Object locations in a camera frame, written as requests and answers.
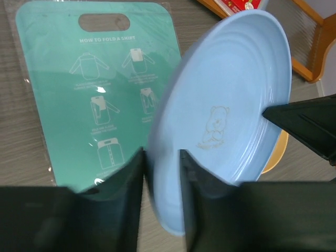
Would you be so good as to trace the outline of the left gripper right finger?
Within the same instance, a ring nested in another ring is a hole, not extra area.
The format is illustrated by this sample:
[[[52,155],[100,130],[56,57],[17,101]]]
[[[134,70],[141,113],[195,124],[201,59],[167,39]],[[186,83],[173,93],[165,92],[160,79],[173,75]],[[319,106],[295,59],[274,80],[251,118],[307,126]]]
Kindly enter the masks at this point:
[[[335,251],[333,182],[228,185],[180,150],[187,251]]]

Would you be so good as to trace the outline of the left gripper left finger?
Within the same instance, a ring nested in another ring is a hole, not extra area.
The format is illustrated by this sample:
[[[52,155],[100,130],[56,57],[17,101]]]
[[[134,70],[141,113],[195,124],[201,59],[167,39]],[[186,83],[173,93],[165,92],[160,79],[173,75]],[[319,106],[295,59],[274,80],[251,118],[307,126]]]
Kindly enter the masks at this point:
[[[1,251],[136,251],[144,150],[82,193],[2,186]]]

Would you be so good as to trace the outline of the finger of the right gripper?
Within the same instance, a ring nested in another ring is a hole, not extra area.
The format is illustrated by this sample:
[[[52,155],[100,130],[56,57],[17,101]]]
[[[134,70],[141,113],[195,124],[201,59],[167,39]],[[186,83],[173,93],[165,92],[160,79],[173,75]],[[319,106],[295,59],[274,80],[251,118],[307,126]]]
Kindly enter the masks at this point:
[[[263,115],[335,166],[335,95],[268,107]]]

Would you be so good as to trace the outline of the yellow plate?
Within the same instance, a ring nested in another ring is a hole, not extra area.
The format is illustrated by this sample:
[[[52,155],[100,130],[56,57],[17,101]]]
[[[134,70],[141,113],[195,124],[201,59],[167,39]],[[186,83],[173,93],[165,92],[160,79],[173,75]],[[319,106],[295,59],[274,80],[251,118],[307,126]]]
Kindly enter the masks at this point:
[[[271,171],[280,162],[280,160],[282,159],[286,151],[288,139],[289,139],[289,134],[286,131],[282,130],[278,138],[278,141],[276,143],[276,146],[272,152],[272,155],[270,159],[268,160],[267,165],[263,169],[262,174],[265,174]]]

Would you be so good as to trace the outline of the blue plate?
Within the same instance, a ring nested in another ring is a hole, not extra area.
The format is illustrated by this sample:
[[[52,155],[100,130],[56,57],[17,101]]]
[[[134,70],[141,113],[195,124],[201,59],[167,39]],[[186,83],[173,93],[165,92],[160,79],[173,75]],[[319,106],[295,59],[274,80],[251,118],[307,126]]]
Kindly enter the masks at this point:
[[[154,116],[146,152],[154,212],[185,233],[180,150],[223,182],[259,179],[281,129],[262,115],[289,102],[289,43],[269,12],[245,10],[218,22],[183,55]]]

